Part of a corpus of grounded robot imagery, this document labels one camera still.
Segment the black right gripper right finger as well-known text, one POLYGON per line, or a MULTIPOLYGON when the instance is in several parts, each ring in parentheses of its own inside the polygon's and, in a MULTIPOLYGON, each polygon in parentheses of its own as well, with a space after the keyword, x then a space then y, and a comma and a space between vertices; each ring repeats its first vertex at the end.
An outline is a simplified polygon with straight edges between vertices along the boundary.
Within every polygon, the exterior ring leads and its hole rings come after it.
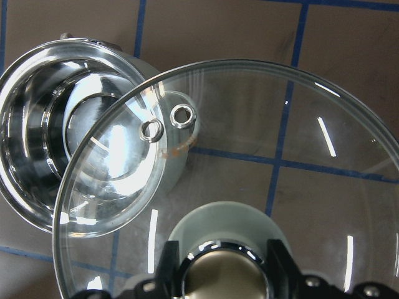
POLYGON ((270 298, 298 298, 301 272, 282 240, 267 241, 266 277, 270 298))

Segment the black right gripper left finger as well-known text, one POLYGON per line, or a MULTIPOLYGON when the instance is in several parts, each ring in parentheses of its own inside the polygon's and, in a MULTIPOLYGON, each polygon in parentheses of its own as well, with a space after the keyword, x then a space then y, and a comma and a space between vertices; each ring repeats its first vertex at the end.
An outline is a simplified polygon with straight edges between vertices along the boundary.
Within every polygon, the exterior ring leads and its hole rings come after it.
POLYGON ((180 247, 177 240, 164 244, 155 272, 156 298, 181 296, 180 247))

